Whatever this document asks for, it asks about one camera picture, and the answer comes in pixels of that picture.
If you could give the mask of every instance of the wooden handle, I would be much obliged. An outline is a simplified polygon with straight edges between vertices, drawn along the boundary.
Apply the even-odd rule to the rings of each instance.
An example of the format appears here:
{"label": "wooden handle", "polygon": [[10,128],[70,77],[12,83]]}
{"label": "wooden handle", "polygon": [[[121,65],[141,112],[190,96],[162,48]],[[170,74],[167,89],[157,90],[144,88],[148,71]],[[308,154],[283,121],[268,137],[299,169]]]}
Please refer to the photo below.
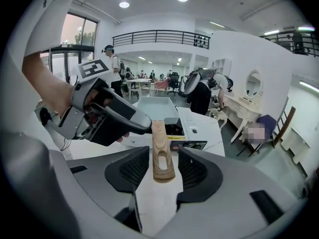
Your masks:
{"label": "wooden handle", "polygon": [[[175,178],[174,165],[171,160],[165,124],[162,120],[152,123],[153,134],[153,178],[156,182],[166,183]],[[167,169],[162,170],[159,166],[159,157],[166,159]]]}

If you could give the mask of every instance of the balcony railing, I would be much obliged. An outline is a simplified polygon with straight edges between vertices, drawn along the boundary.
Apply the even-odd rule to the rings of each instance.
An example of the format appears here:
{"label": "balcony railing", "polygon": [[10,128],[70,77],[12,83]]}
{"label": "balcony railing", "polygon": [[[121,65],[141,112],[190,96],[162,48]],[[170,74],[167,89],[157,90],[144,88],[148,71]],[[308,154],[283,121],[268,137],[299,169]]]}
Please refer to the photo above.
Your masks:
{"label": "balcony railing", "polygon": [[319,40],[312,32],[285,31],[260,37],[274,42],[295,54],[319,57]]}
{"label": "balcony railing", "polygon": [[121,34],[113,37],[113,46],[145,42],[170,42],[209,49],[210,37],[206,35],[176,30],[146,30]]}

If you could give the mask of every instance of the black office chair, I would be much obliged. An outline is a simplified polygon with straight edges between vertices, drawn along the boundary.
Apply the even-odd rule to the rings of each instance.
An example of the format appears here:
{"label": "black office chair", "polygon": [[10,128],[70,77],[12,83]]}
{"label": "black office chair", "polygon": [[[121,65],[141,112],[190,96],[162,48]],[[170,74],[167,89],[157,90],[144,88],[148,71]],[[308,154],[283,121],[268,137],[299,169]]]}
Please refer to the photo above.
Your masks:
{"label": "black office chair", "polygon": [[179,75],[178,73],[172,73],[169,75],[170,77],[170,81],[169,81],[169,87],[172,88],[173,90],[172,91],[168,91],[167,94],[169,93],[174,93],[174,96],[176,95],[177,91],[176,89],[179,89]]}

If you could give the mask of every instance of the gray tray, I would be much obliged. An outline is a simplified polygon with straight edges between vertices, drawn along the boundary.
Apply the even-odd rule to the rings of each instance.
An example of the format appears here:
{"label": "gray tray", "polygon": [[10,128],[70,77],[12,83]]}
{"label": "gray tray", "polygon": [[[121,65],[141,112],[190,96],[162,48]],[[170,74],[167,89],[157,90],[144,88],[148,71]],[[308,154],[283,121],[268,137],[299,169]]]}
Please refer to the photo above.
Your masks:
{"label": "gray tray", "polygon": [[178,112],[170,98],[142,97],[137,107],[151,120],[163,120],[166,125],[176,124],[179,119]]}

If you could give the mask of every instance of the vanity mirror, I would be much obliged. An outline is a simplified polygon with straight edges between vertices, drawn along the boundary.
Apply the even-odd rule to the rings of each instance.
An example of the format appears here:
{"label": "vanity mirror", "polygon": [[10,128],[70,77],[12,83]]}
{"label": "vanity mirror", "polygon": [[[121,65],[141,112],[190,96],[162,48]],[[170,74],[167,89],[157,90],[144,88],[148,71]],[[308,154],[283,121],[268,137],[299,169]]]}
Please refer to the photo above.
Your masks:
{"label": "vanity mirror", "polygon": [[254,99],[261,91],[261,75],[257,70],[253,70],[247,77],[245,86],[245,97]]}
{"label": "vanity mirror", "polygon": [[246,79],[242,98],[249,104],[259,105],[263,94],[263,79],[258,70],[252,70]]}

